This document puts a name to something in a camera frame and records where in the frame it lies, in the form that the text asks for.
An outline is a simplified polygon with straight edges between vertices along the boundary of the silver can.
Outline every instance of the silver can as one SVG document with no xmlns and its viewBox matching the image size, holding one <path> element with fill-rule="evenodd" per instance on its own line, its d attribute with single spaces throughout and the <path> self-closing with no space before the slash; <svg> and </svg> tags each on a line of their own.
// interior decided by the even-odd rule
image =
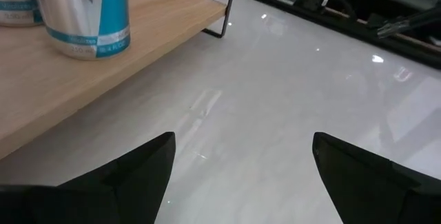
<svg viewBox="0 0 441 224">
<path fill-rule="evenodd" d="M 42 21 L 36 0 L 0 0 L 0 26 L 35 26 Z"/>
<path fill-rule="evenodd" d="M 78 59 L 102 59 L 130 44 L 128 0 L 38 0 L 53 45 Z"/>
</svg>

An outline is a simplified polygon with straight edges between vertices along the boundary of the aluminum can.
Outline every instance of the aluminum can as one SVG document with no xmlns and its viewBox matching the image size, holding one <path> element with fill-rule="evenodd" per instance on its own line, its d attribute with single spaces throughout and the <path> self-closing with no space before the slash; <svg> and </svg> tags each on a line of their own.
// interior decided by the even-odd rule
<svg viewBox="0 0 441 224">
<path fill-rule="evenodd" d="M 102 59 L 130 44 L 128 0 L 37 0 L 53 46 L 77 59 Z"/>
<path fill-rule="evenodd" d="M 0 26 L 27 27 L 42 23 L 36 0 L 0 0 Z"/>
</svg>

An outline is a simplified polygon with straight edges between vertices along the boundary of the tile floor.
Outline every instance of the tile floor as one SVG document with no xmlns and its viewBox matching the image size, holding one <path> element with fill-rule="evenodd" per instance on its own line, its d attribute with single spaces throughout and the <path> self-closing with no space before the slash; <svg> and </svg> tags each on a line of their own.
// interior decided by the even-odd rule
<svg viewBox="0 0 441 224">
<path fill-rule="evenodd" d="M 441 179 L 438 71 L 253 0 L 230 21 L 1 160 L 0 183 L 57 185 L 165 131 L 178 147 L 158 224 L 341 223 L 319 130 Z"/>
</svg>

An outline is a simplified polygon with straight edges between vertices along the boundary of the blue label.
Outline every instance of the blue label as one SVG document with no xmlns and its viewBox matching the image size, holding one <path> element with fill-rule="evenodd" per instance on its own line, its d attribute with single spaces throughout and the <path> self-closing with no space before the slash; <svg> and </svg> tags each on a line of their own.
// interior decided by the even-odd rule
<svg viewBox="0 0 441 224">
<path fill-rule="evenodd" d="M 130 44 L 130 34 L 126 38 L 109 45 L 99 45 L 96 48 L 96 57 L 108 57 L 122 52 Z"/>
<path fill-rule="evenodd" d="M 103 0 L 98 35 L 119 32 L 129 26 L 128 0 Z"/>
<path fill-rule="evenodd" d="M 31 11 L 36 8 L 36 1 L 0 1 L 0 10 Z"/>
<path fill-rule="evenodd" d="M 43 17 L 41 16 L 41 13 L 38 10 L 34 10 L 33 14 L 34 14 L 34 22 L 35 23 L 43 22 Z"/>
<path fill-rule="evenodd" d="M 98 37 L 84 37 L 80 35 L 65 34 L 53 30 L 52 28 L 46 28 L 50 36 L 62 42 L 76 44 L 76 45 L 96 45 L 98 43 Z"/>
</svg>

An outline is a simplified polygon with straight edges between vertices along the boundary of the table top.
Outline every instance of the table top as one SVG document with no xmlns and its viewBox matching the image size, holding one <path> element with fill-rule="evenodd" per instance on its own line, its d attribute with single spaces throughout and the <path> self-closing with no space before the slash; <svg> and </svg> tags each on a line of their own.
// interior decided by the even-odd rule
<svg viewBox="0 0 441 224">
<path fill-rule="evenodd" d="M 213 0 L 130 0 L 132 42 L 104 61 L 70 59 L 43 27 L 0 27 L 0 158 L 221 18 Z"/>
</svg>

